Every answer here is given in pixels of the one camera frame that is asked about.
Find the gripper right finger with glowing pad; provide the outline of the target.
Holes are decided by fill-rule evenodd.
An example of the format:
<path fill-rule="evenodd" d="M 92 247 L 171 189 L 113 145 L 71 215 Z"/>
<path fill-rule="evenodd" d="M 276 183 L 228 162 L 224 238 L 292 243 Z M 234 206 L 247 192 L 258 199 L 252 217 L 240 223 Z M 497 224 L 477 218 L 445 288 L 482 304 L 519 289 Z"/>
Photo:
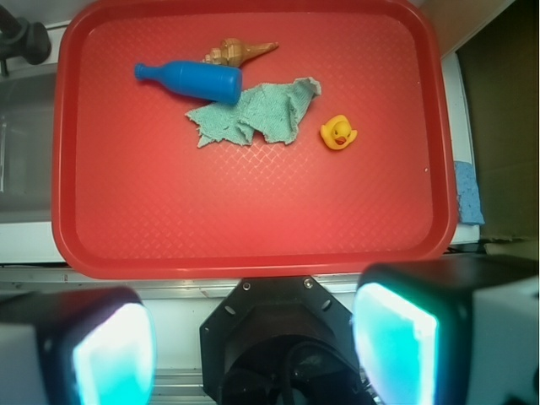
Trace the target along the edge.
<path fill-rule="evenodd" d="M 352 331 L 385 404 L 536 404 L 539 264 L 446 255 L 359 278 Z"/>

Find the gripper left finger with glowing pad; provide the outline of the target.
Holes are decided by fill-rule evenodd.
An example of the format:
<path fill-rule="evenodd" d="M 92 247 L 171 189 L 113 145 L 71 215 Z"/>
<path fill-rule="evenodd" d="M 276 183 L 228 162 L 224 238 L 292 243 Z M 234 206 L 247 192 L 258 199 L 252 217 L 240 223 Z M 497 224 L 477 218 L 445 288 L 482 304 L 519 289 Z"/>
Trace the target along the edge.
<path fill-rule="evenodd" d="M 155 368 L 153 319 L 132 289 L 1 301 L 3 404 L 147 404 Z"/>

